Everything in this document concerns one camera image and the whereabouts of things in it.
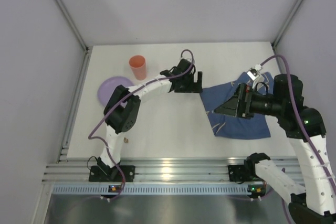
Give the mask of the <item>blue embroidered cloth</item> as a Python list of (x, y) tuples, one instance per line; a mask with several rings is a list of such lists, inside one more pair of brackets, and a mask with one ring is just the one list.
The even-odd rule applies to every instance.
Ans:
[(264, 115), (255, 114), (252, 119), (241, 119), (214, 113), (214, 109), (231, 98), (240, 83), (252, 85), (252, 80), (243, 72), (235, 81), (204, 88), (200, 94), (206, 115), (215, 137), (238, 140), (257, 140), (271, 136)]

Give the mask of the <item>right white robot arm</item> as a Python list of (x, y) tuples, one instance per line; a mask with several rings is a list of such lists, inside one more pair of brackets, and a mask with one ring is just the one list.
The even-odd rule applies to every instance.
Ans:
[(274, 77), (272, 93), (261, 94), (241, 83), (214, 113), (251, 119), (273, 116), (295, 151), (304, 184), (297, 184), (265, 153), (244, 160), (247, 176), (266, 182), (288, 205), (295, 223), (335, 223), (335, 175), (326, 147), (326, 128), (320, 112), (304, 105), (303, 83), (295, 75)]

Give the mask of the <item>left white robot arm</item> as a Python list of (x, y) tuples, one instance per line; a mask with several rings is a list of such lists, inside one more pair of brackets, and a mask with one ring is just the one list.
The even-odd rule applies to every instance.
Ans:
[(104, 149), (97, 158), (97, 168), (107, 176), (115, 170), (121, 158), (123, 139), (135, 125), (140, 106), (162, 94), (202, 93), (203, 73), (196, 71), (194, 61), (181, 59), (177, 66), (163, 70), (154, 79), (137, 86), (115, 88), (105, 109), (104, 117), (89, 134), (90, 140), (101, 140)]

